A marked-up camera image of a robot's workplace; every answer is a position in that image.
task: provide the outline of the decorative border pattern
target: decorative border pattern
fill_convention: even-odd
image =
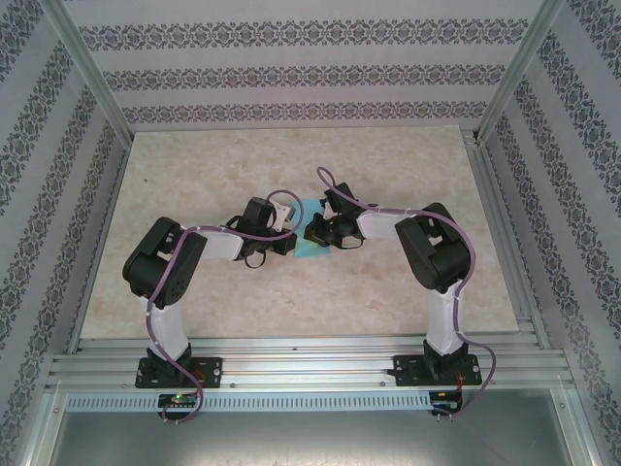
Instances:
[[[105,72],[114,92],[122,90],[299,87],[323,85],[495,85],[503,65],[289,66]]]
[[[520,240],[520,237],[517,234],[517,227],[515,226],[515,222],[513,221],[513,216],[511,215],[511,209],[508,205],[507,196],[505,195],[505,190],[503,189],[503,184],[501,183],[501,179],[499,178],[498,173],[496,172],[494,161],[491,158],[492,151],[490,150],[489,145],[487,143],[483,143],[483,144],[485,144],[485,148],[487,149],[488,160],[490,161],[490,163],[492,164],[492,168],[494,169],[494,177],[496,178],[498,189],[500,190],[501,195],[503,196],[503,202],[505,204],[505,212],[507,212],[508,221],[511,224],[511,231],[513,232],[513,238],[515,239],[515,243],[517,244],[517,249],[520,252],[520,258],[522,259],[522,264],[524,265],[524,271],[526,272],[526,278],[528,279],[529,286],[533,290],[533,298],[535,298],[535,304],[537,306],[537,309],[539,310],[541,321],[543,322],[543,330],[545,331],[545,335],[547,336],[548,341],[554,347],[552,334],[549,331],[547,322],[545,320],[545,315],[542,312],[541,301],[539,299],[539,294],[537,293],[537,287],[535,286],[535,281],[533,280],[531,268],[528,264],[528,261],[526,260],[526,254],[524,253],[524,248],[522,247],[522,241]]]
[[[36,0],[14,0],[0,20],[0,83],[3,83],[21,54],[43,10]]]
[[[17,118],[14,132],[9,135],[7,144],[0,153],[0,216],[3,207],[11,201],[11,193],[21,179],[25,162],[30,159],[35,143],[41,136],[44,124],[48,121],[51,108],[56,103],[60,89],[73,67],[73,60],[65,46],[58,41],[49,57],[46,67],[37,80],[37,85],[28,96],[28,103]]]
[[[99,244],[101,243],[101,240],[105,239],[103,236],[104,228],[106,226],[106,219],[108,218],[108,212],[110,211],[110,207],[113,204],[114,188],[116,187],[116,183],[118,182],[118,179],[120,177],[120,173],[123,168],[123,161],[125,160],[125,157],[128,156],[130,150],[131,148],[124,149],[123,153],[120,156],[120,164],[118,165],[118,168],[116,169],[116,175],[114,176],[114,181],[112,185],[112,192],[110,194],[110,198],[108,199],[108,204],[106,204],[106,210],[104,211],[104,214],[102,216],[101,225],[99,226],[99,232],[97,233],[97,240],[95,241],[93,252],[90,255],[90,263],[88,264],[88,268],[86,269],[86,273],[84,274],[84,283],[82,284],[82,291],[80,292],[80,298],[78,299],[78,305],[76,306],[76,310],[74,311],[74,317],[71,321],[71,327],[69,328],[69,334],[67,337],[67,341],[65,342],[65,352],[67,352],[67,350],[69,349],[69,345],[71,345],[71,339],[73,338],[74,332],[76,331],[76,324],[78,323],[78,316],[80,314],[80,309],[82,308],[82,302],[84,301],[84,298],[86,297],[86,287],[88,286],[88,279],[90,278],[90,273],[92,272],[93,267],[95,265],[95,258],[97,257],[97,250],[99,249]]]
[[[572,124],[580,136],[582,146],[588,150],[593,166],[604,180],[604,188],[612,194],[610,202],[621,216],[621,158],[619,146],[610,140],[606,124],[595,109],[584,84],[575,72],[554,33],[549,32],[538,50],[539,60],[554,83],[554,88],[570,114]]]
[[[527,19],[348,19],[83,26],[91,51],[370,44],[517,44]]]
[[[189,123],[317,119],[479,118],[486,102],[330,102],[126,107],[127,121]]]
[[[621,80],[621,16],[608,0],[569,0],[570,7],[607,60],[614,79]]]
[[[615,461],[621,462],[621,431],[618,428],[621,425],[621,415],[617,412],[616,402],[612,400],[612,388],[605,381],[605,371],[601,369],[602,360],[594,350],[595,344],[591,339],[591,332],[584,324],[584,316],[580,312],[561,255],[550,233],[533,180],[505,114],[496,124],[496,130],[519,191],[526,217],[530,222],[531,231],[537,240],[541,261],[561,316],[565,321],[573,351],[577,354],[578,365],[584,372],[584,380],[588,382],[588,390],[594,400],[595,411],[599,413],[600,426],[605,432],[605,439],[610,443],[612,457]],[[497,172],[492,157],[490,160],[492,160],[494,171]]]
[[[110,124],[106,123],[82,186],[80,199],[74,209],[65,241],[60,248],[58,262],[54,266],[53,277],[46,290],[46,298],[41,304],[37,323],[28,342],[28,351],[24,355],[24,362],[19,367],[18,379],[15,382],[16,389],[9,395],[9,406],[3,414],[4,422],[0,427],[0,431],[3,433],[0,437],[1,464],[11,464],[11,455],[16,449],[17,440],[32,401],[36,386],[35,381],[41,374],[41,365],[49,347],[49,339],[56,324],[56,316],[60,311],[67,283],[78,257],[88,216],[95,202],[114,139],[114,131]],[[122,167],[122,160],[116,171],[115,183],[120,174],[120,167]],[[111,201],[112,196],[108,200],[109,206]]]
[[[591,282],[596,287],[598,298],[603,302],[602,309],[608,314],[608,323],[615,330],[614,338],[618,340],[621,338],[621,283],[612,275],[614,268],[609,265],[610,258],[602,250],[602,242],[598,240],[597,230],[591,225],[586,206],[581,201],[578,188],[572,180],[570,167],[556,144],[529,82],[522,80],[513,95],[528,124],[559,203],[563,206],[575,245],[585,261],[586,270],[591,275]]]
[[[2,281],[4,287],[0,290],[0,350],[4,349],[6,345],[4,342],[11,334],[11,322],[16,319],[16,313],[21,306],[21,297],[30,282],[30,275],[48,235],[51,220],[56,213],[96,105],[95,97],[88,86],[85,86],[60,146],[56,150],[41,192],[37,196],[33,214],[23,230],[23,236],[14,255],[15,260],[9,266],[7,278]]]

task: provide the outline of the metal plate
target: metal plate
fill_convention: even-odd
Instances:
[[[394,368],[389,371],[397,386],[455,385],[457,377],[464,378],[463,385],[481,385],[483,379],[474,354],[468,354],[458,368],[437,381],[425,367],[422,354],[402,354],[393,357]]]
[[[162,395],[140,393],[73,393],[68,413],[153,413]],[[209,413],[324,413],[350,411],[430,410],[424,390],[329,393],[206,392],[202,412]],[[172,406],[169,411],[192,411]]]
[[[143,376],[146,372],[145,368],[150,364],[148,357],[143,357],[138,363],[138,372],[136,373],[136,388],[195,388],[194,383],[186,378],[181,384],[171,386],[169,383],[151,380]],[[191,373],[199,372],[203,375],[199,379],[203,388],[220,388],[222,380],[222,358],[221,357],[192,357]]]

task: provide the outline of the small teal block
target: small teal block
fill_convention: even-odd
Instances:
[[[295,214],[291,218],[291,224],[295,225],[300,218],[300,205],[294,201],[291,205],[295,208]],[[324,255],[330,253],[330,248],[324,248],[317,243],[304,239],[304,230],[307,225],[311,223],[312,217],[319,213],[323,215],[323,207],[318,199],[303,199],[302,205],[304,206],[304,216],[302,217],[302,224],[298,231],[298,240],[295,244],[295,250],[293,256],[300,259],[302,257],[313,257],[316,255]]]

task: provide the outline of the cable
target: cable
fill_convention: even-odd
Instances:
[[[261,250],[259,253],[263,254],[263,259],[261,260],[261,263],[259,265],[248,264],[248,258],[244,257],[244,264],[248,269],[255,270],[255,269],[260,269],[261,267],[263,267],[263,264],[265,264],[265,259],[268,256],[268,254],[264,250]]]
[[[239,236],[241,238],[245,238],[247,240],[256,240],[256,241],[278,241],[278,240],[283,240],[285,238],[288,238],[289,236],[293,235],[298,228],[300,228],[300,225],[302,225],[302,220],[304,219],[304,206],[302,205],[302,199],[300,199],[295,193],[293,193],[292,191],[289,191],[288,189],[277,189],[276,191],[271,192],[268,195],[267,200],[269,201],[272,198],[272,196],[274,196],[275,194],[279,194],[279,193],[290,195],[300,205],[300,219],[298,220],[298,222],[295,224],[295,226],[291,230],[278,236],[263,237],[263,236],[249,235],[247,233],[240,233],[239,231],[235,231],[230,228],[223,227],[223,226],[211,226],[211,225],[190,226],[186,228],[183,231],[183,233],[181,233],[179,242],[177,243],[177,246],[175,247],[175,250],[173,251],[173,255],[171,256],[171,259],[169,260],[168,265],[166,266],[166,269],[164,270],[164,274],[162,275],[162,278],[159,280],[159,283],[155,287],[155,290],[153,291],[151,296],[148,298],[148,301],[147,301],[147,332],[148,332],[149,337],[151,338],[151,341],[153,342],[153,345],[157,348],[160,354],[164,356],[164,359],[170,362],[173,365],[173,367],[179,370],[182,374],[188,377],[192,381],[192,383],[194,383],[194,385],[197,388],[199,398],[200,398],[200,401],[196,404],[196,408],[194,408],[194,411],[192,411],[191,413],[189,413],[186,417],[182,419],[175,419],[175,420],[169,419],[166,417],[166,410],[163,410],[162,419],[164,420],[165,424],[181,424],[184,422],[188,422],[193,417],[195,417],[198,414],[198,412],[201,410],[201,408],[203,407],[203,401],[205,399],[205,394],[203,393],[203,386],[201,385],[201,383],[192,374],[190,374],[185,368],[183,368],[180,364],[178,364],[177,361],[173,359],[171,355],[168,352],[166,352],[166,350],[159,344],[159,342],[155,338],[155,333],[153,332],[153,325],[151,322],[153,303],[155,302],[155,299],[157,299],[157,296],[159,295],[159,293],[162,291],[162,288],[164,287],[164,284],[168,280],[168,277],[171,275],[171,271],[173,270],[175,261],[177,260],[177,257],[179,256],[179,253],[181,251],[181,246],[183,246],[183,242],[185,241],[185,238],[187,238],[187,235],[195,231],[226,232],[226,233],[231,233],[232,235]]]
[[[325,177],[323,176],[322,172],[325,173],[330,178],[330,181],[325,179]],[[487,352],[489,352],[490,356],[492,357],[492,367],[489,370],[489,374],[487,376],[487,379],[485,379],[485,381],[481,385],[481,388],[478,390],[478,392],[476,393],[474,398],[471,400],[471,402],[468,405],[466,405],[466,407],[464,407],[461,411],[459,411],[458,413],[453,415],[452,417],[457,417],[457,416],[462,415],[467,410],[469,410],[470,407],[474,403],[476,403],[476,401],[480,398],[480,396],[483,394],[483,391],[485,391],[485,388],[487,388],[487,385],[489,385],[489,383],[492,381],[492,377],[494,376],[494,373],[496,372],[496,353],[494,352],[494,350],[491,349],[488,345],[485,345],[483,343],[473,342],[472,340],[470,340],[467,337],[465,337],[461,333],[461,330],[459,329],[459,320],[457,318],[457,316],[459,314],[459,297],[460,297],[460,294],[462,292],[462,289],[464,289],[464,286],[466,286],[466,284],[468,283],[470,278],[473,276],[474,265],[476,264],[476,253],[474,251],[473,242],[469,238],[468,234],[457,223],[455,223],[450,218],[447,218],[445,216],[441,216],[440,214],[436,214],[435,212],[420,211],[420,210],[416,210],[416,209],[385,209],[385,208],[382,208],[382,207],[379,207],[379,206],[371,206],[369,204],[364,204],[364,203],[358,201],[357,199],[354,199],[353,197],[350,197],[350,196],[344,194],[343,192],[340,192],[336,188],[337,182],[336,182],[334,176],[332,175],[332,173],[330,173],[330,170],[328,170],[327,168],[325,168],[325,167],[317,167],[317,175],[319,176],[319,179],[322,180],[323,183],[326,186],[328,186],[331,190],[333,190],[335,193],[337,193],[343,199],[349,201],[350,203],[352,203],[352,204],[354,204],[354,205],[356,205],[358,207],[361,207],[362,209],[365,209],[367,211],[372,211],[372,212],[386,212],[387,214],[397,214],[397,215],[406,215],[406,216],[409,216],[409,215],[412,215],[412,216],[427,216],[427,217],[430,217],[430,218],[434,218],[434,219],[442,221],[442,222],[446,223],[447,225],[449,225],[450,227],[452,227],[455,231],[457,231],[457,233],[459,233],[459,236],[464,241],[464,244],[466,245],[466,248],[468,249],[468,253],[470,255],[470,269],[468,269],[468,273],[466,274],[466,277],[464,277],[464,279],[461,281],[461,283],[459,283],[459,285],[455,289],[455,295],[454,295],[454,299],[453,299],[453,330],[455,330],[455,333],[457,334],[457,337],[462,342],[464,342],[464,343],[466,343],[468,345],[472,345],[473,347],[482,348],[482,349],[486,350]]]

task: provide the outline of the striped wallpaper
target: striped wallpaper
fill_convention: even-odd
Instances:
[[[621,464],[621,2],[569,0],[487,141],[603,464]]]
[[[474,129],[539,4],[65,2],[135,131]]]
[[[34,0],[0,0],[0,465],[67,348],[125,151]]]

